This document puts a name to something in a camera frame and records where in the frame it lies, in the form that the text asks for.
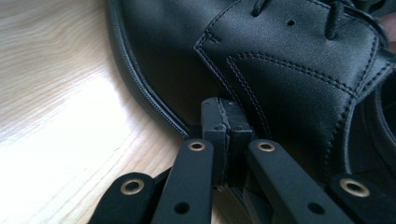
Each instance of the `shoe upper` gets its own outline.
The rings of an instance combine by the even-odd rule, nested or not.
[[[381,86],[395,83],[395,56],[378,23],[315,0],[261,1],[253,15],[256,6],[120,1],[134,75],[184,129],[199,124],[204,99],[227,97],[259,137],[279,142],[317,180],[393,175],[395,92]]]

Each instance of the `light wooden surface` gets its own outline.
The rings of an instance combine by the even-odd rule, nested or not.
[[[159,174],[180,143],[126,90],[103,0],[0,1],[0,223],[86,223],[117,177]]]

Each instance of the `black leather shoe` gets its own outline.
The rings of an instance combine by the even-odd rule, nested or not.
[[[395,55],[371,16],[315,0],[110,0],[108,9],[125,81],[183,137],[204,99],[229,98],[316,180],[353,173],[396,195]]]

